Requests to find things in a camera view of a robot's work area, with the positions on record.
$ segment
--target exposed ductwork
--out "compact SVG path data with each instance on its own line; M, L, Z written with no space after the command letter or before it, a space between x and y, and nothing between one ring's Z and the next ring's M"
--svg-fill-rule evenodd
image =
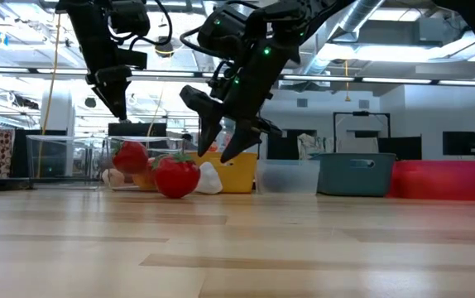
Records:
M359 29L384 2L385 0L357 0L354 2L329 33L326 42L335 38L341 38L343 41L357 41ZM324 53L321 52L324 50L324 48L319 50L312 61L303 68L302 74L321 75L324 72L330 62L321 59L321 56L324 56Z

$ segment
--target yellow container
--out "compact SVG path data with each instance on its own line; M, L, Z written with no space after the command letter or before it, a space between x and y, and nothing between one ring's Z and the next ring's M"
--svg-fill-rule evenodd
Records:
M205 162L211 163L219 174L223 184L223 193L244 194L252 192L252 183L256 173L257 154L241 153L232 160L222 164L220 152L206 152L203 157L197 153L190 153L195 164L201 166Z

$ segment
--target red plastic bin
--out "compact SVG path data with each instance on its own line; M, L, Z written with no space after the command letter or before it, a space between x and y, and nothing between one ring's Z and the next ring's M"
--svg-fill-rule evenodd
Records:
M475 161L397 161L388 196L475 200Z

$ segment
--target teal plastic bin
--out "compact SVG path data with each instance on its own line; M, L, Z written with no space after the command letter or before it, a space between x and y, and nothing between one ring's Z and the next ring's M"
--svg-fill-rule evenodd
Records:
M383 197L390 190L396 155L325 153L311 159L320 161L319 193Z

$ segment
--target wooden tabletop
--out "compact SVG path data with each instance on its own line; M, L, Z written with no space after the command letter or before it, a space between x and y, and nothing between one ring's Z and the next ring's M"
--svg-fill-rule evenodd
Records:
M0 192L0 297L475 297L475 202Z

